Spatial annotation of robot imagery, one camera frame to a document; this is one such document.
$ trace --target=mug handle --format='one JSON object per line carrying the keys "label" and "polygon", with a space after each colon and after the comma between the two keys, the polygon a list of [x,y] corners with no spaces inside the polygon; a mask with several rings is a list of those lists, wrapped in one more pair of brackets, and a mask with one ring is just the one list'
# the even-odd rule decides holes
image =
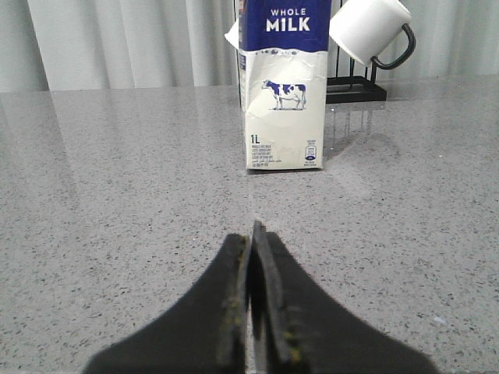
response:
{"label": "mug handle", "polygon": [[402,29],[405,31],[407,34],[407,39],[409,40],[409,45],[407,46],[407,49],[405,50],[404,53],[402,53],[402,56],[397,58],[395,61],[393,61],[391,64],[384,64],[381,62],[377,56],[374,56],[371,58],[371,61],[375,66],[377,66],[380,69],[383,70],[392,70],[397,67],[399,67],[401,64],[405,62],[407,58],[409,58],[410,55],[414,52],[414,49],[416,48],[416,37],[414,36],[414,33],[412,32],[411,28],[407,23],[404,23],[402,25]]}

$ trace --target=gray speckled countertop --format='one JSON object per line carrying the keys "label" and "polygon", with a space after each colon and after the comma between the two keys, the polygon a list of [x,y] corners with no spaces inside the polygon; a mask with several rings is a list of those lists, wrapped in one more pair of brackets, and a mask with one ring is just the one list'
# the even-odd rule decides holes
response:
{"label": "gray speckled countertop", "polygon": [[323,171],[263,175],[234,86],[1,94],[0,373],[80,371],[256,218],[442,371],[498,370],[499,76],[384,86],[327,106]]}

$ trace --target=white curtain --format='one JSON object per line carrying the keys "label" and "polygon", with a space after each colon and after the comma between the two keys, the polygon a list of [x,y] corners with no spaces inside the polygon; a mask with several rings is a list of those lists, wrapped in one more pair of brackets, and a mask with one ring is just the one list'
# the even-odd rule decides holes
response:
{"label": "white curtain", "polygon": [[[237,82],[238,0],[0,0],[0,92]],[[418,44],[378,79],[499,73],[497,0],[402,0]],[[340,0],[333,0],[333,13]],[[405,48],[401,35],[380,59]],[[336,71],[330,45],[330,75]],[[349,71],[340,52],[339,74]],[[363,73],[360,65],[356,74]]]}

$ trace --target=whole milk carton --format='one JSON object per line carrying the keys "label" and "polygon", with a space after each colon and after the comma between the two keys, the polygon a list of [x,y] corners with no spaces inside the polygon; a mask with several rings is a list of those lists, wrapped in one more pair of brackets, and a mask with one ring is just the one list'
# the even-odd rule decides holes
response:
{"label": "whole milk carton", "polygon": [[322,168],[331,0],[240,0],[246,168]]}

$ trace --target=black and white cow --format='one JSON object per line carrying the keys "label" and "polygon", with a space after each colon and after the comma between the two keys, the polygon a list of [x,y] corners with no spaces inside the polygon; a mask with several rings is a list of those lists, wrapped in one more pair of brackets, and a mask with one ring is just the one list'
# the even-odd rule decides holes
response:
{"label": "black and white cow", "polygon": [[272,90],[275,99],[274,110],[280,111],[286,109],[282,101],[291,100],[296,102],[295,110],[305,109],[306,103],[306,87],[304,84],[278,84],[270,80],[264,80],[262,90],[269,89]]}

